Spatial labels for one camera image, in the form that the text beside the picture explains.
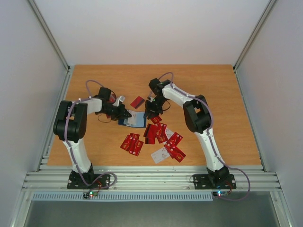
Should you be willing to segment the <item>blue leather card holder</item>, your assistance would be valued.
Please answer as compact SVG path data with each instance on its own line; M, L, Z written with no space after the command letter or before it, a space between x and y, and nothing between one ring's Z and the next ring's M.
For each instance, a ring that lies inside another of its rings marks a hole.
M132 127L132 128L145 128L146 127L146 117L145 112L137 112L128 110L131 114L130 118L121 119L118 121L118 125Z

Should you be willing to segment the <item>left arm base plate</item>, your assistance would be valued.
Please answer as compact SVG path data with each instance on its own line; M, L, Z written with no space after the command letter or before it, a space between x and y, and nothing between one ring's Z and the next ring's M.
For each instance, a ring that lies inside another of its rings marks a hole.
M67 182L67 189L93 189L98 187L108 187L110 183L110 175L104 175L100 177L98 180L96 180L94 183L92 183L98 175L95 174L83 174L82 175L84 180L87 182L88 185L86 185L80 174L76 172L71 172L68 182Z

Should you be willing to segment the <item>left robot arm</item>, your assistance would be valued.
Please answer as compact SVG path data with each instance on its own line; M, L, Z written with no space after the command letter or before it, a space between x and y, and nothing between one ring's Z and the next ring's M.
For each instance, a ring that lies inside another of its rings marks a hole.
M89 160L84 136L87 129L87 116L91 113L105 114L112 121L124 120L132 115L124 105L124 96L114 96L114 92L101 87L95 96L78 99L77 101L63 100L59 104L53 125L53 133L63 142L68 150L72 169L68 181L69 189L88 189L97 186L97 181L113 173L96 175L93 164Z

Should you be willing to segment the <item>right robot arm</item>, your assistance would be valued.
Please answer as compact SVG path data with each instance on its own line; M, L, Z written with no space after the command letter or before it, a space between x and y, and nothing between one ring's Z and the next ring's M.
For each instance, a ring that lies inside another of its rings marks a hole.
M169 100L182 107L186 126L197 136L204 152L209 183L213 188L222 186L230 172L221 160L212 129L212 113L205 97L191 95L170 80L152 79L149 88L155 97L145 102L145 117L151 119L163 114L162 106Z

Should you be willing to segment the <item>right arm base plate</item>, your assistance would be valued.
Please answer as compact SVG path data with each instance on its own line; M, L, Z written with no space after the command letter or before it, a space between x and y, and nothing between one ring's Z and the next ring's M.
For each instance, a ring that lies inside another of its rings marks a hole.
M214 190L229 190L236 189L236 182L234 175L229 174L225 180L219 183L217 186L212 186L207 174L195 174L191 176L190 182L194 184L194 188L196 190L206 190L206 189L214 189Z

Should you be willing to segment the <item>white card bottom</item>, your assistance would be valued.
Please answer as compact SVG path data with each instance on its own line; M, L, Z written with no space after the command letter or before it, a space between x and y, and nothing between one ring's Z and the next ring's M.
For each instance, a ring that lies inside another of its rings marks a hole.
M167 159L168 157L170 157L169 153L167 152L167 150L162 147L161 149L157 150L156 152L151 154L151 157L153 159L153 161L158 164L159 162Z

